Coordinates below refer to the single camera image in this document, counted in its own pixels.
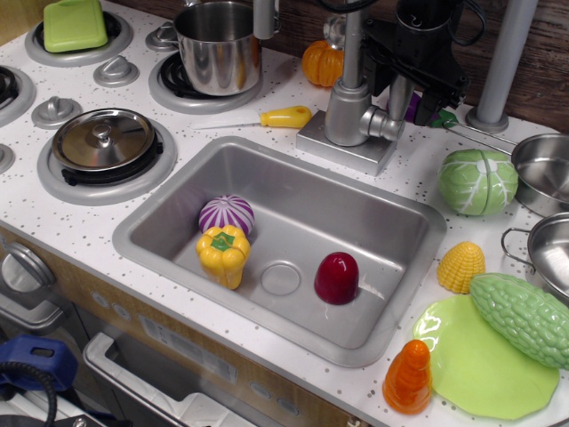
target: orange carrot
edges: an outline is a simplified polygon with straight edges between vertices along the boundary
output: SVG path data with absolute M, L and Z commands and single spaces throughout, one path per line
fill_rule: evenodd
M 429 347 L 408 342 L 395 357 L 383 383 L 383 397 L 402 414 L 418 414 L 429 405 L 432 377 Z

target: small pumpkin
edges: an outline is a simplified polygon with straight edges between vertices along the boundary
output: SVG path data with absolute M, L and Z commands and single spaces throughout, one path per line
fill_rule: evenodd
M 316 40 L 302 55 L 302 72 L 314 85 L 334 86 L 343 65 L 344 52 L 333 49 L 325 40 Z

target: white countertop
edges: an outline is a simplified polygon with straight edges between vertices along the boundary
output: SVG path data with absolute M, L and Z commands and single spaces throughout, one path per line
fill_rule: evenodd
M 117 4 L 104 1 L 102 4 L 106 11 L 120 15 L 133 27 L 134 39 L 121 53 L 140 69 L 139 78 L 130 85 L 111 89 L 94 83 L 92 74 L 100 64 L 79 68 L 53 68 L 38 64 L 25 54 L 25 35 L 0 47 L 0 65 L 22 70 L 36 84 L 36 99 L 32 107 L 22 117 L 0 128 L 0 142 L 12 148 L 16 157 L 14 165 L 0 175 L 0 225 L 142 300 L 152 302 L 160 310 L 183 319 L 199 331 L 372 425 L 535 427 L 569 418 L 569 406 L 566 405 L 569 382 L 565 371 L 561 372 L 560 383 L 549 405 L 515 422 L 464 413 L 436 393 L 429 407 L 419 415 L 400 415 L 387 405 L 381 394 L 381 385 L 391 360 L 412 339 L 414 322 L 431 303 L 453 296 L 437 283 L 436 277 L 438 262 L 451 247 L 461 241 L 472 241 L 483 249 L 487 271 L 525 277 L 523 266 L 503 255 L 501 233 L 509 227 L 529 230 L 540 220 L 538 215 L 515 200 L 504 212 L 496 215 L 461 216 L 445 204 L 437 191 L 437 170 L 448 154 L 457 149 L 483 147 L 440 129 L 408 125 L 387 168 L 374 177 L 298 151 L 294 130 L 244 127 L 192 131 L 189 125 L 200 120 L 200 116 L 167 110 L 157 104 L 148 92 L 151 69 L 171 53 L 149 50 L 145 38 L 164 23 L 164 19 Z M 252 102 L 244 106 L 245 109 L 264 111 L 303 104 L 313 112 L 326 110 L 329 90 L 317 88 L 306 80 L 302 75 L 300 59 L 265 49 L 263 68 L 263 88 Z M 172 174 L 211 139 L 234 134 L 436 208 L 446 219 L 447 234 L 437 259 L 433 261 L 383 356 L 365 368 L 335 366 L 203 296 L 189 293 L 184 286 L 120 256 L 111 243 L 112 233 L 117 224 L 143 203 L 148 195 L 116 205 L 89 207 L 61 202 L 42 188 L 36 174 L 36 162 L 40 150 L 55 131 L 34 127 L 30 116 L 35 106 L 54 95 L 78 101 L 84 111 L 131 109 L 165 126 L 178 150 L 178 163 Z M 385 105 L 383 97 L 376 101 L 381 106 Z M 464 106 L 456 114 L 463 121 L 468 111 L 469 108 Z M 513 141 L 521 141 L 531 135 L 551 132 L 554 131 L 540 125 L 510 119 L 504 135 Z M 523 234 L 512 236 L 510 241 L 512 247 L 520 248 L 523 256 L 526 256 L 523 252 L 526 237 Z

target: saucepan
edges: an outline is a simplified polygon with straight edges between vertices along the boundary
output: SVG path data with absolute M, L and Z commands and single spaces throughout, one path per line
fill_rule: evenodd
M 461 126 L 515 147 L 508 152 L 492 144 L 453 130 Z M 445 122 L 445 129 L 511 156 L 519 177 L 516 199 L 540 216 L 569 211 L 569 134 L 544 133 L 519 143 L 456 122 Z
M 512 231 L 529 233 L 529 261 L 508 250 L 505 240 Z M 531 230 L 507 229 L 502 234 L 501 247 L 509 258 L 530 266 L 528 282 L 569 306 L 569 213 L 556 213 L 544 218 Z
M 233 1 L 192 3 L 173 21 L 189 82 L 208 95 L 229 96 L 260 79 L 260 41 L 253 10 Z

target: corn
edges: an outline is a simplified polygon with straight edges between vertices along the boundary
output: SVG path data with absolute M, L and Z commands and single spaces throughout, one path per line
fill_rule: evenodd
M 437 267 L 441 286 L 456 294 L 470 292 L 470 280 L 486 271 L 485 258 L 480 246 L 462 242 L 448 251 Z

